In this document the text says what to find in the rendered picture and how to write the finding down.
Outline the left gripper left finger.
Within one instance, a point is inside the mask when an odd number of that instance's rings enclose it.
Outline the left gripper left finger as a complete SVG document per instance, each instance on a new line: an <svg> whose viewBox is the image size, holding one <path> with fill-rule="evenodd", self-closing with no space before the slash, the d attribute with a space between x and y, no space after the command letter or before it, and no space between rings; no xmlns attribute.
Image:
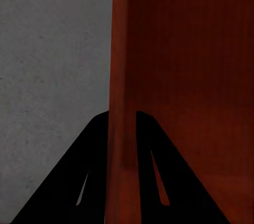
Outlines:
<svg viewBox="0 0 254 224"><path fill-rule="evenodd" d="M10 224L104 224L108 112L87 124Z"/></svg>

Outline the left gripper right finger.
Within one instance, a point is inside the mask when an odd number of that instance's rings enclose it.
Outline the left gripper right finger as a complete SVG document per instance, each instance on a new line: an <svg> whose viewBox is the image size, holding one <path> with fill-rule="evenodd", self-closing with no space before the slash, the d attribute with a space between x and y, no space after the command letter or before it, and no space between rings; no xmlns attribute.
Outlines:
<svg viewBox="0 0 254 224"><path fill-rule="evenodd" d="M230 224L151 115L136 112L142 224ZM171 206L160 201L151 151Z"/></svg>

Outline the storage box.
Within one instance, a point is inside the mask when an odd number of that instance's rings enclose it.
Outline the storage box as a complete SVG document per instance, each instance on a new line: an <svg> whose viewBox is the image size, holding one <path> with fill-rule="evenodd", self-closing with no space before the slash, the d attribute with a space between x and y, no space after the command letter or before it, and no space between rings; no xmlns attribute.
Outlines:
<svg viewBox="0 0 254 224"><path fill-rule="evenodd" d="M254 0L113 0L104 224L142 224L137 111L230 224L254 224Z"/></svg>

